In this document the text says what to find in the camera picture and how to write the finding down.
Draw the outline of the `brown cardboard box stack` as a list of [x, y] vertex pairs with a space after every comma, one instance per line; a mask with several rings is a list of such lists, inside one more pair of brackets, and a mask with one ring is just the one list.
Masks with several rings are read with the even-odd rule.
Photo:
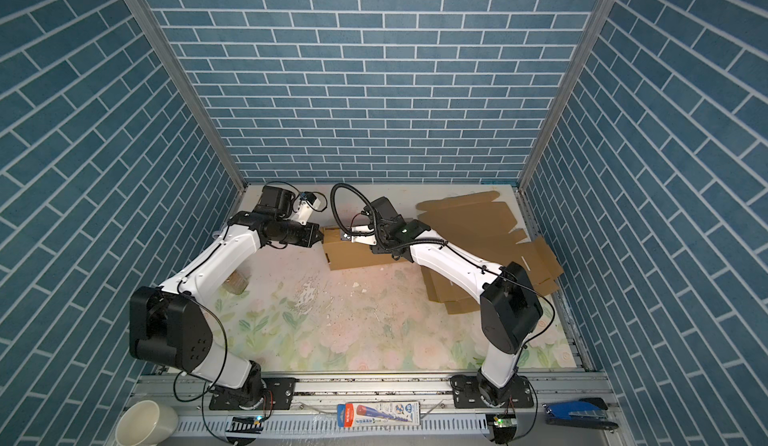
[[500, 196], [486, 191], [424, 201], [416, 205], [418, 219], [474, 256], [503, 266], [510, 262], [523, 266], [537, 292], [554, 293], [562, 266], [543, 238], [528, 237], [523, 222]]

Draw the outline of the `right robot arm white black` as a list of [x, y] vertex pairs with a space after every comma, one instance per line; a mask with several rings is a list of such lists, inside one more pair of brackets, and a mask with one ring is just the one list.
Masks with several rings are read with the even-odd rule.
[[372, 253], [427, 268], [479, 305], [489, 346], [477, 381], [490, 406], [511, 402], [521, 350], [543, 314], [525, 266], [503, 246], [517, 221], [499, 196], [486, 191], [425, 201], [413, 220], [405, 220], [389, 199], [380, 197], [363, 209], [368, 226], [352, 232]]

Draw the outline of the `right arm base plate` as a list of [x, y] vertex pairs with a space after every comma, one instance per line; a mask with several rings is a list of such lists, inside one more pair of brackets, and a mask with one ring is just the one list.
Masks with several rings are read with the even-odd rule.
[[457, 409], [534, 406], [532, 387], [525, 376], [514, 375], [505, 386], [498, 387], [478, 371], [474, 374], [454, 375], [449, 379], [449, 385]]

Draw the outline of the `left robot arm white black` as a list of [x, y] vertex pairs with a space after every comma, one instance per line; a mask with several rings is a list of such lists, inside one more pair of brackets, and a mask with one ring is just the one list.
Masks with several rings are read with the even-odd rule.
[[208, 391], [235, 409], [264, 406], [269, 395], [258, 363], [214, 340], [211, 320], [218, 291], [250, 256], [264, 246], [310, 248], [322, 240], [315, 212], [327, 208], [320, 192], [285, 182], [263, 187], [256, 206], [228, 219], [198, 257], [156, 287], [140, 287], [129, 301], [129, 353], [208, 382]]

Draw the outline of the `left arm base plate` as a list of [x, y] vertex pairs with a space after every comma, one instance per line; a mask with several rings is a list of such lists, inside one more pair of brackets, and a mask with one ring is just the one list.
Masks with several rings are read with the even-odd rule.
[[208, 407], [212, 411], [289, 410], [296, 384], [294, 377], [262, 377], [260, 389], [253, 398], [244, 390], [216, 386]]

